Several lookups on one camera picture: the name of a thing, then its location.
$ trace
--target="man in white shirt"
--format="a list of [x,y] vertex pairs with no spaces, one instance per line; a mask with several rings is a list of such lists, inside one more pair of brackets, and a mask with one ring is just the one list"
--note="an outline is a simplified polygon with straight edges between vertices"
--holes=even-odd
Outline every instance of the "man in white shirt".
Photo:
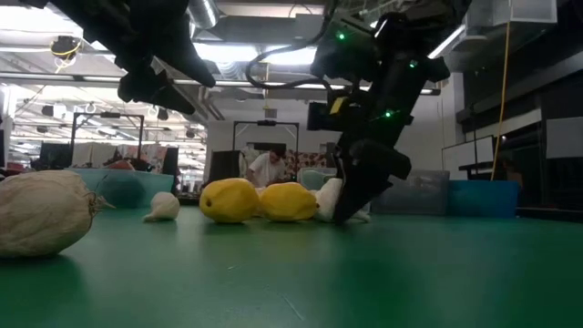
[[272,149],[259,155],[247,169],[247,179],[256,188],[267,187],[283,180],[285,174],[284,149]]

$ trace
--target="green tabletop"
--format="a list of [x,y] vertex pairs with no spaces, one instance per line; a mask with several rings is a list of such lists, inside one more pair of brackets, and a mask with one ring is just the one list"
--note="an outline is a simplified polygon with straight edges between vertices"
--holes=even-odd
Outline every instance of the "green tabletop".
[[583,225],[374,217],[144,224],[0,262],[0,327],[583,327]]

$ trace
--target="green table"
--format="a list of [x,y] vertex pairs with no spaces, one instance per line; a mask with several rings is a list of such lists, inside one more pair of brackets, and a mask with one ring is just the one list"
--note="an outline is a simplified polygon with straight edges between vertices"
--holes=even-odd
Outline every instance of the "green table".
[[0,327],[582,327],[583,225],[375,217],[144,224],[0,262]]

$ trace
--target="white cloth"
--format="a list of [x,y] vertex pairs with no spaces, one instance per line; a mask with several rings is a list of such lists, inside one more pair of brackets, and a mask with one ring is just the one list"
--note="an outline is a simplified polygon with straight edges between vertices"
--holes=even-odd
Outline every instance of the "white cloth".
[[271,164],[270,153],[259,155],[252,163],[249,165],[249,169],[253,171],[253,176],[257,185],[256,188],[266,187],[268,183],[274,181],[275,179],[282,179],[285,173],[285,164],[283,160],[280,159],[276,164]]

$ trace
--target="blue bin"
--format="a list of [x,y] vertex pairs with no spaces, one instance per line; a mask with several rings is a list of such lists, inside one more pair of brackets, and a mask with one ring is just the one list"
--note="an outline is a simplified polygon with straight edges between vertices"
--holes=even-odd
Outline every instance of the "blue bin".
[[518,191],[516,181],[451,180],[447,215],[514,218]]
[[117,209],[149,208],[154,195],[172,191],[174,176],[128,169],[69,169]]

